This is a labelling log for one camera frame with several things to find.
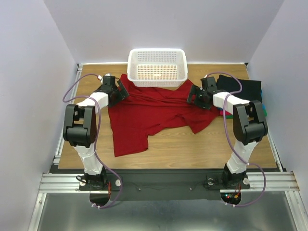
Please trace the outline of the red t shirt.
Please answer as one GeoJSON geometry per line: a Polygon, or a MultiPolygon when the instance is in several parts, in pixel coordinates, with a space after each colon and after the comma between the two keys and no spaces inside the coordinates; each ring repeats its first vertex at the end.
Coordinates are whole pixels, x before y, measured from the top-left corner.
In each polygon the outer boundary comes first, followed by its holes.
{"type": "Polygon", "coordinates": [[[203,109],[187,103],[192,82],[176,90],[136,87],[126,74],[120,77],[129,97],[108,109],[113,133],[114,156],[144,152],[148,137],[165,128],[189,126],[194,134],[219,116],[219,109],[203,109]]]}

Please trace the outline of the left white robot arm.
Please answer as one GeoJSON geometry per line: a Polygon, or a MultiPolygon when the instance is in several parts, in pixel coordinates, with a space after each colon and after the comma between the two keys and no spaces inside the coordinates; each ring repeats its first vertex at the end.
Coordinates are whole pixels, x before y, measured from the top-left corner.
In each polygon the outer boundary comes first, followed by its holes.
{"type": "Polygon", "coordinates": [[[63,139],[78,153],[84,166],[84,175],[77,176],[82,190],[111,189],[106,177],[108,168],[97,154],[97,139],[102,122],[101,110],[112,107],[128,98],[129,93],[122,81],[110,74],[96,75],[101,85],[90,96],[66,99],[63,139]]]}

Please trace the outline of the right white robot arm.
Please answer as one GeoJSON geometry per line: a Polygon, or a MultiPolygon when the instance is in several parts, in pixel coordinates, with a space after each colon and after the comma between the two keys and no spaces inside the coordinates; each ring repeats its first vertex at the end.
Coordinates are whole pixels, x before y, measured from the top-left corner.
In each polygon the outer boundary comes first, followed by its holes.
{"type": "Polygon", "coordinates": [[[244,181],[247,167],[253,164],[249,161],[250,156],[268,133],[262,103],[258,100],[249,101],[236,97],[235,94],[243,90],[243,85],[239,79],[232,78],[239,84],[238,90],[232,92],[219,90],[215,78],[206,75],[201,79],[201,87],[194,84],[191,86],[187,98],[187,103],[193,103],[204,109],[210,109],[211,106],[223,109],[225,134],[232,150],[221,176],[221,182],[227,188],[244,181]],[[231,144],[227,129],[226,112],[233,116],[234,145],[231,144]]]}

